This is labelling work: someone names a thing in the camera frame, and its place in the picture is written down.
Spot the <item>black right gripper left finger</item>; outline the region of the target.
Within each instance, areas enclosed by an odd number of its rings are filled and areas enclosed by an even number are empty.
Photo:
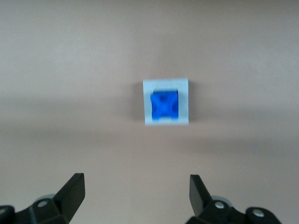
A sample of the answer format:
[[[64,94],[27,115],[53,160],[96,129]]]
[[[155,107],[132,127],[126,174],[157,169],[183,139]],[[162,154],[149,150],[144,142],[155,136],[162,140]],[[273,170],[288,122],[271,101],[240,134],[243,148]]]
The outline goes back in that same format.
[[[75,173],[53,196],[42,197],[17,212],[15,224],[68,224],[85,198],[85,177]]]

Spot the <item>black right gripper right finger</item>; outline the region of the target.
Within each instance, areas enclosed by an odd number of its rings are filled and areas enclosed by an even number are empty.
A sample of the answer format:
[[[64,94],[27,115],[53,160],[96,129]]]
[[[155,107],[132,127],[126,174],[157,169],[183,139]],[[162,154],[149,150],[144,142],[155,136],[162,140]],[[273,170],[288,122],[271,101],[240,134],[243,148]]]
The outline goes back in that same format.
[[[245,215],[223,199],[213,199],[199,175],[190,175],[189,199],[194,212],[188,224],[245,224]]]

